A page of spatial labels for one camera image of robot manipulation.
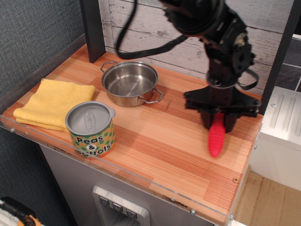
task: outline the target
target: can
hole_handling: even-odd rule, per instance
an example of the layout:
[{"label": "can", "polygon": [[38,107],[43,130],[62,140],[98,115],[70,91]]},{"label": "can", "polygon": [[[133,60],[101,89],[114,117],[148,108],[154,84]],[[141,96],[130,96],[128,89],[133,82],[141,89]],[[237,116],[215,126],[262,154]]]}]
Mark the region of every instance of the can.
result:
[{"label": "can", "polygon": [[67,113],[65,123],[79,155],[100,158],[113,148],[114,116],[114,109],[98,101],[81,103]]}]

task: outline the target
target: stainless steel pot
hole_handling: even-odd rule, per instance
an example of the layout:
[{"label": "stainless steel pot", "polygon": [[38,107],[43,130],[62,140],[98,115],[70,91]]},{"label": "stainless steel pot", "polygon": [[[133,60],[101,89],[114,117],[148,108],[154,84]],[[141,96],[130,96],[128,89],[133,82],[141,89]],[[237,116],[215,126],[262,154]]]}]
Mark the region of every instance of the stainless steel pot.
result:
[{"label": "stainless steel pot", "polygon": [[[106,71],[103,70],[106,64],[116,65]],[[117,105],[133,107],[157,103],[163,94],[155,89],[158,82],[156,70],[148,64],[137,61],[126,61],[117,63],[115,61],[104,63],[101,67],[103,72],[102,84],[109,99]],[[149,101],[155,92],[160,93],[160,98]]]}]

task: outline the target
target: red plastic pepper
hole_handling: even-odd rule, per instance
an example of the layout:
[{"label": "red plastic pepper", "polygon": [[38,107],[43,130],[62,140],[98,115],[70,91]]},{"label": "red plastic pepper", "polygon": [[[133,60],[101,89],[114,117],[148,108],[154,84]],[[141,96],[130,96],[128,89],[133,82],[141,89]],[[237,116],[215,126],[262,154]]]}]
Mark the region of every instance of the red plastic pepper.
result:
[{"label": "red plastic pepper", "polygon": [[214,115],[212,125],[209,129],[208,148],[213,157],[217,157],[224,145],[226,129],[224,126],[224,114]]}]

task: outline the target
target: screw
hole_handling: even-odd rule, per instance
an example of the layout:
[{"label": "screw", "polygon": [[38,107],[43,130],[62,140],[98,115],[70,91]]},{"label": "screw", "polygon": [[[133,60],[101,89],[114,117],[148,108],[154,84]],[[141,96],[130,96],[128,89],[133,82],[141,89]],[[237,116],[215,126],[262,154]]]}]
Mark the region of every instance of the screw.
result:
[{"label": "screw", "polygon": [[233,183],[234,184],[238,184],[238,179],[237,178],[233,178]]}]

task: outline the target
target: gray wall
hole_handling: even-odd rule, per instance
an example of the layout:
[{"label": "gray wall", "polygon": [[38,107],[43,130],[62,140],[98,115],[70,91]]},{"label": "gray wall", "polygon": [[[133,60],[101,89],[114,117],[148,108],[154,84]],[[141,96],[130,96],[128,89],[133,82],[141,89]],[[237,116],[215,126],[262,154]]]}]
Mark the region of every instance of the gray wall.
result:
[{"label": "gray wall", "polygon": [[[1,106],[11,104],[5,95],[17,85],[28,91],[27,84],[45,73],[38,69],[83,33],[78,0],[0,0]],[[28,206],[44,225],[73,226],[38,147],[4,129],[0,142],[0,197]]]}]

